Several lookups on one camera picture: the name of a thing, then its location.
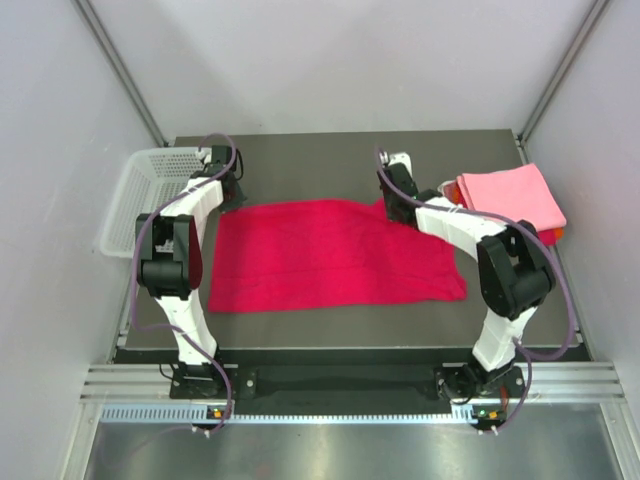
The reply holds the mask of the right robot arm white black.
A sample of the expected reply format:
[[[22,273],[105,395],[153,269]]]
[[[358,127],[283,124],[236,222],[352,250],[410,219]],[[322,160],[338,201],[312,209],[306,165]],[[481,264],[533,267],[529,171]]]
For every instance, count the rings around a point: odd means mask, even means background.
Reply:
[[[471,360],[462,367],[468,396],[498,389],[512,368],[516,343],[537,308],[555,287],[555,275],[526,221],[506,225],[463,209],[434,190],[421,191],[407,160],[382,160],[378,178],[389,220],[436,237],[477,262],[486,304]]]

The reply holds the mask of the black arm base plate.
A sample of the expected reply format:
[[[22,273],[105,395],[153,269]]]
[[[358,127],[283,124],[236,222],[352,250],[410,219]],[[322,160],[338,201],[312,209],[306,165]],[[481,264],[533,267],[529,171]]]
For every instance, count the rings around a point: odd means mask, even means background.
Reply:
[[[173,365],[173,399],[231,398],[239,413],[417,413],[524,392],[509,362],[484,372],[461,348],[225,350],[222,368]]]

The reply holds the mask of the crimson red t shirt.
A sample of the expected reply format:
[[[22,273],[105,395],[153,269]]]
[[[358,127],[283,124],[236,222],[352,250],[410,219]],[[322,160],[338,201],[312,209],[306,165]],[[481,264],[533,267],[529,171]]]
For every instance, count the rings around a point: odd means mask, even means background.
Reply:
[[[466,296],[451,245],[391,222],[382,201],[323,199],[222,215],[208,309],[263,313]]]

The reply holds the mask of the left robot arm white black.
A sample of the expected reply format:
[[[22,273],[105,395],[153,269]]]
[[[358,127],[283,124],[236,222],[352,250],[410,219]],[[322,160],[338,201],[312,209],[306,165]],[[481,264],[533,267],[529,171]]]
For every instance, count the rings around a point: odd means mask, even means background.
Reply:
[[[141,214],[135,224],[134,271],[166,316],[178,346],[172,367],[177,393],[200,398],[229,396],[228,374],[216,358],[218,343],[206,324],[199,288],[204,275],[202,243],[210,214],[239,208],[246,200],[236,177],[242,165],[238,148],[200,146],[200,162],[185,187],[154,212]]]

